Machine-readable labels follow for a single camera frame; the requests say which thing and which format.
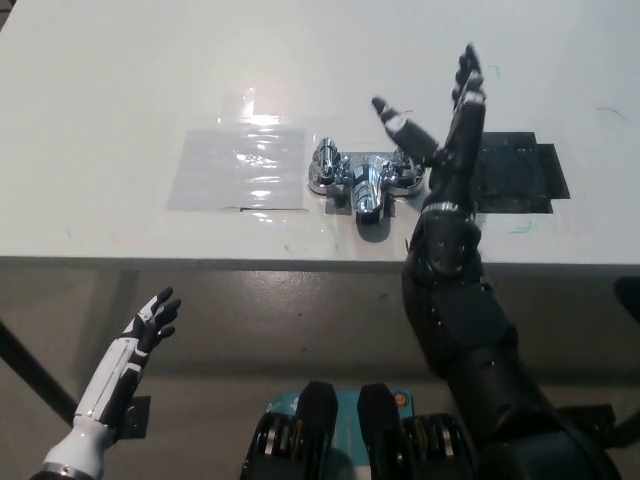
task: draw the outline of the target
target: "black robotic forearm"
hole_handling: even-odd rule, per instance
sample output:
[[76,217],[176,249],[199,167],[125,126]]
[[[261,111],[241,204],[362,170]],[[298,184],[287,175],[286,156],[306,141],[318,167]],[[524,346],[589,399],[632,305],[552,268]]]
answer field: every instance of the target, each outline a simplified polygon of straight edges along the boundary
[[517,329],[484,279],[471,181],[485,95],[471,47],[460,57],[453,99],[441,148],[382,99],[373,100],[391,139],[432,167],[431,191],[402,273],[405,309],[420,347],[449,385],[478,452],[479,478],[620,478],[606,453],[565,424],[527,372]]

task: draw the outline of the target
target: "gray floor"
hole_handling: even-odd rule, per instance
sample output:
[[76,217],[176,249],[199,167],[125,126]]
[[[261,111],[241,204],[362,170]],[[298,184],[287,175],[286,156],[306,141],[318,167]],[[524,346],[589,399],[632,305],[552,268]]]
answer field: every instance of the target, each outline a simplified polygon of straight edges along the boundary
[[[640,327],[611,279],[498,277],[522,354],[556,405],[640,408]],[[116,445],[106,478],[237,478],[268,399],[311,378],[410,387],[419,413],[453,409],[425,373],[396,275],[0,270],[0,316],[74,395],[137,307],[171,284],[178,332],[154,354],[148,438]],[[66,427],[0,364],[3,478],[28,478]],[[613,452],[638,478],[640,450]]]

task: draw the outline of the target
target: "chrome faucet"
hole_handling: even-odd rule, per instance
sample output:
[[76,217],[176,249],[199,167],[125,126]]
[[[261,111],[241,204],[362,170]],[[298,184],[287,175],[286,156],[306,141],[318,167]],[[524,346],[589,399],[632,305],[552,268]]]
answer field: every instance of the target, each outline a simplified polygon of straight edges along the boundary
[[406,197],[422,188],[424,168],[402,150],[340,152],[330,138],[318,144],[309,165],[309,188],[328,197],[351,193],[356,222],[378,223],[387,195]]

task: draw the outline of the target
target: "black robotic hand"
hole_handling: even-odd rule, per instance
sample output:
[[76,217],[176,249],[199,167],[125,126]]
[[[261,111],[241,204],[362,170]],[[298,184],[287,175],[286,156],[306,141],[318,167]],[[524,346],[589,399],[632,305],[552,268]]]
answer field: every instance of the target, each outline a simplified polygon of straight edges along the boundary
[[[372,100],[389,137],[415,161],[431,167],[430,192],[409,243],[402,290],[407,316],[425,357],[441,376],[468,347],[467,337],[474,344],[496,336],[516,341],[506,322],[486,325],[483,319],[454,311],[465,300],[491,303],[486,297],[492,295],[483,281],[478,253],[481,233],[474,221],[471,195],[486,110],[482,83],[478,57],[469,45],[459,59],[452,92],[453,119],[442,146],[381,98]],[[455,324],[443,322],[443,316],[455,318]]]
[[453,119],[442,147],[380,97],[372,100],[389,137],[414,161],[432,169],[431,191],[411,238],[405,275],[434,290],[477,283],[482,275],[471,179],[482,140],[485,95],[478,57],[470,45],[459,63]]

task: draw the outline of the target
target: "faucet handle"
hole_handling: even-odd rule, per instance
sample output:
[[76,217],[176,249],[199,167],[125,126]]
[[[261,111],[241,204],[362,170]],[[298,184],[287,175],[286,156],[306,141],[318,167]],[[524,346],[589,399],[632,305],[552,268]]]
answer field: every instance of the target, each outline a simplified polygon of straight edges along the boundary
[[323,185],[331,184],[336,179],[340,168],[340,152],[333,140],[323,138],[318,144],[311,159],[311,167],[317,173]]
[[345,165],[335,142],[323,138],[309,165],[309,188],[320,195],[340,194],[344,190]]
[[424,167],[404,150],[397,148],[391,154],[386,175],[390,193],[400,197],[413,195],[422,187],[423,176]]

